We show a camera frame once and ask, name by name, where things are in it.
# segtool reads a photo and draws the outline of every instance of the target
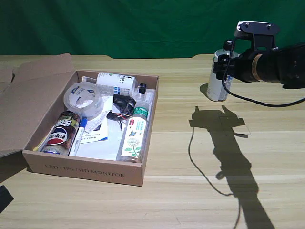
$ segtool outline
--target clear tape roll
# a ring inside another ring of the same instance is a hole
[[[63,102],[68,110],[87,120],[94,119],[103,110],[103,100],[99,88],[89,82],[76,83],[65,93]]]

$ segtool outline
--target pepsi can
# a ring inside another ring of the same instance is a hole
[[[62,112],[42,152],[69,155],[80,121],[78,114],[71,111]]]

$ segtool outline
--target robotic arm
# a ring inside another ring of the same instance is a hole
[[[219,56],[213,69],[216,78],[222,80],[228,74],[247,83],[278,82],[286,89],[305,88],[305,42],[280,49],[275,45],[279,31],[272,23],[238,22],[234,42],[250,40],[251,47],[236,58]]]

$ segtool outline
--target green screen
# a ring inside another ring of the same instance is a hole
[[[305,41],[304,10],[303,0],[0,0],[0,55],[187,58],[221,48],[238,21],[278,24],[283,47]]]

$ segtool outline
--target aerosol can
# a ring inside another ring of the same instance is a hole
[[[209,79],[209,84],[208,84],[208,88],[206,91],[206,95],[210,100],[215,101],[215,102],[222,102],[222,101],[226,100],[227,96],[228,96],[228,92],[224,89],[224,87],[222,85],[222,81],[218,80],[216,78],[216,74],[213,73],[214,62],[218,61],[218,57],[220,55],[225,54],[225,55],[228,55],[228,57],[229,57],[232,44],[233,44],[233,41],[226,40],[224,42],[223,48],[217,50],[214,54],[214,59],[213,59],[213,64],[212,64],[212,69],[211,69],[211,73],[210,73],[210,79]],[[238,57],[238,53],[233,51],[231,58],[235,58],[235,57]],[[224,84],[228,89],[230,89],[232,80],[233,80],[233,77],[230,75],[227,75],[227,79],[224,82]]]

